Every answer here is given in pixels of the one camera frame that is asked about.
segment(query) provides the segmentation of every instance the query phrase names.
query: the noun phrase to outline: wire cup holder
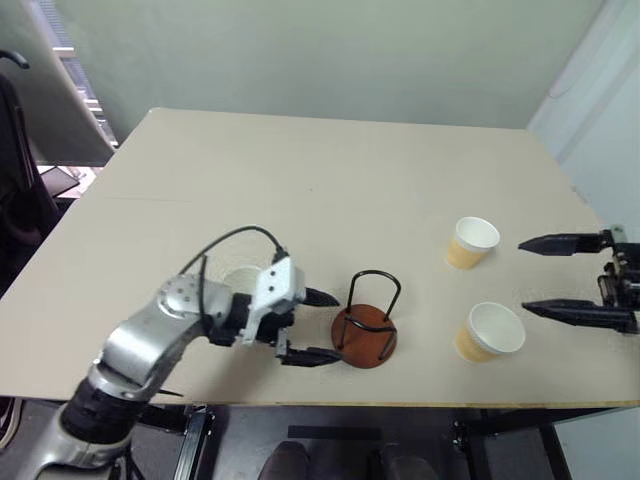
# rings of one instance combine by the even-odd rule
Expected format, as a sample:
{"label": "wire cup holder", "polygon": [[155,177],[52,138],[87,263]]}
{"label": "wire cup holder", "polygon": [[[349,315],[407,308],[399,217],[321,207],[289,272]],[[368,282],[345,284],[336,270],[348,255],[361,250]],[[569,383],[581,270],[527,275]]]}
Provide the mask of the wire cup holder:
{"label": "wire cup holder", "polygon": [[[358,318],[358,314],[354,311],[354,306],[352,305],[352,302],[353,302],[353,293],[355,290],[356,282],[360,277],[363,277],[365,275],[380,275],[382,277],[385,277],[391,280],[396,286],[396,292],[393,295],[391,303],[389,304],[389,308],[387,308],[386,313],[384,313],[382,321],[380,322],[378,320],[378,323],[382,323],[382,326],[373,326],[368,324],[364,319]],[[336,320],[334,321],[334,324],[335,324],[335,323],[339,323],[339,320],[341,318],[343,319],[342,327],[340,329],[339,339],[337,339],[336,341],[334,337],[335,348],[339,351],[342,351],[345,348],[345,336],[347,333],[347,326],[348,324],[351,324],[356,328],[359,328],[365,332],[372,333],[372,334],[388,333],[389,335],[388,335],[387,341],[384,343],[384,346],[380,351],[380,353],[377,354],[377,357],[376,357],[377,362],[375,362],[372,365],[369,365],[368,367],[370,368],[373,366],[380,365],[382,362],[387,360],[387,358],[389,358],[389,356],[393,352],[393,347],[395,346],[395,341],[398,334],[396,327],[393,325],[393,322],[390,320],[390,315],[391,315],[391,312],[393,311],[393,307],[395,306],[396,301],[398,300],[398,297],[400,296],[401,290],[402,290],[402,286],[400,285],[400,282],[396,277],[394,277],[390,273],[384,272],[382,270],[363,270],[361,272],[356,273],[351,279],[351,287],[349,289],[349,300],[347,303],[347,307],[343,310],[343,312],[341,312],[338,315],[338,317],[336,317]],[[360,308],[366,307],[367,313],[369,313],[369,316],[371,315],[370,312],[373,312],[374,315],[378,314],[376,315],[377,318],[379,318],[379,313],[382,313],[377,308],[369,305],[356,305],[355,307],[356,307],[355,310],[357,310],[358,307]],[[355,363],[349,362],[348,355],[346,355],[345,361],[347,361],[347,363],[351,363],[354,366],[361,366],[356,364],[359,362],[355,362]]]}

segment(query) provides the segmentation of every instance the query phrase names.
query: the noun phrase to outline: round wooden disc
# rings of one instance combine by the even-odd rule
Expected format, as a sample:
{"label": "round wooden disc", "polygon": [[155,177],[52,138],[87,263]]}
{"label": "round wooden disc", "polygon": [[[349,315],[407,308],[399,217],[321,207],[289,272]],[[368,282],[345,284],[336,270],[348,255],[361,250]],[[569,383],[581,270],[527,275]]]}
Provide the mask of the round wooden disc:
{"label": "round wooden disc", "polygon": [[[393,339],[383,359],[378,358],[389,340],[391,332],[367,332],[347,322],[344,335],[344,346],[340,349],[340,337],[344,328],[346,311],[342,310],[331,325],[331,341],[336,351],[342,354],[342,360],[358,368],[373,368],[382,365],[396,348],[396,338]],[[384,312],[371,305],[352,305],[351,316],[369,327],[393,327],[391,319],[384,321]]]}

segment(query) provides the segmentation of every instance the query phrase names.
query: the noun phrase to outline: black cable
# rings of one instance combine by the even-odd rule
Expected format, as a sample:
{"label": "black cable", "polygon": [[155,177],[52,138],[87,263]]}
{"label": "black cable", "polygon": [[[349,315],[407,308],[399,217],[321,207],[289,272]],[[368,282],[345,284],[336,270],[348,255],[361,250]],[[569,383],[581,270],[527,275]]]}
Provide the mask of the black cable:
{"label": "black cable", "polygon": [[131,442],[127,445],[127,449],[124,452],[124,478],[125,480],[133,480],[133,457],[131,456]]}
{"label": "black cable", "polygon": [[138,468],[138,464],[135,462],[133,457],[131,457],[131,466],[133,467],[133,472],[136,474],[136,477],[138,477],[138,480],[145,480],[144,475],[140,471],[140,468]]}
{"label": "black cable", "polygon": [[135,474],[138,480],[145,480],[142,471],[136,464],[133,459],[133,453],[131,451],[131,442],[127,445],[127,449],[124,452],[124,468],[125,468],[125,478],[126,480],[133,480],[133,475]]}
{"label": "black cable", "polygon": [[200,273],[198,275],[198,310],[200,313],[200,321],[203,322],[205,328],[208,330],[210,325],[207,325],[204,313],[204,278],[207,269],[207,260],[208,257],[206,255],[202,255],[202,261],[200,262]]}
{"label": "black cable", "polygon": [[214,241],[209,243],[206,247],[200,250],[197,255],[195,255],[191,260],[189,260],[189,262],[184,267],[182,267],[182,270],[180,270],[180,273],[182,274],[182,273],[185,273],[187,270],[189,270],[193,266],[193,264],[198,261],[198,259],[201,256],[203,256],[205,253],[207,253],[209,250],[211,250],[213,247],[215,247],[219,243],[225,241],[229,237],[237,235],[238,233],[241,233],[241,232],[246,232],[248,230],[254,230],[256,232],[262,233],[269,240],[271,240],[271,242],[273,242],[277,251],[283,250],[282,245],[280,245],[276,237],[274,237],[273,234],[269,232],[266,228],[259,227],[258,225],[245,225],[244,227],[239,227],[234,230],[231,230],[230,232],[225,233],[224,235],[216,238]]}

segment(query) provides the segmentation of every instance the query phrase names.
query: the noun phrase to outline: black chair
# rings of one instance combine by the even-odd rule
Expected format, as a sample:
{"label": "black chair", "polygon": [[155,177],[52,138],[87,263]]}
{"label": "black chair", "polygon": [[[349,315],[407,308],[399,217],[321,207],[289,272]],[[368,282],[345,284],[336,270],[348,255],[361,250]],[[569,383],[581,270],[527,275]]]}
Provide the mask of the black chair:
{"label": "black chair", "polygon": [[[20,68],[16,52],[0,50]],[[7,78],[0,75],[0,296],[49,235],[60,212],[29,150],[24,112]]]}

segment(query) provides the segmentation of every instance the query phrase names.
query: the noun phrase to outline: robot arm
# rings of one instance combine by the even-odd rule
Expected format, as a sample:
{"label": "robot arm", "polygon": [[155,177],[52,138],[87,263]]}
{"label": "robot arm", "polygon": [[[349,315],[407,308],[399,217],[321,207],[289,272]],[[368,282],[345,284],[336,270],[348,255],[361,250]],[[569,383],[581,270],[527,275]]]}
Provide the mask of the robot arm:
{"label": "robot arm", "polygon": [[237,336],[246,346],[267,343],[285,365],[341,359],[332,350],[290,348],[286,329],[293,325],[296,305],[339,303],[305,288],[302,271],[282,249],[258,275],[253,295],[206,280],[205,265],[203,257],[199,275],[181,273],[165,282],[147,306],[111,333],[73,398],[43,432],[19,479],[36,479],[53,465],[97,469],[121,456],[142,409],[196,337],[220,346],[231,346]]}
{"label": "robot arm", "polygon": [[560,233],[533,238],[520,249],[539,255],[570,256],[576,253],[613,251],[612,261],[598,277],[602,305],[588,300],[552,299],[526,302],[522,306],[541,317],[569,325],[611,328],[621,333],[640,333],[640,244],[629,243],[622,227],[600,233]]}

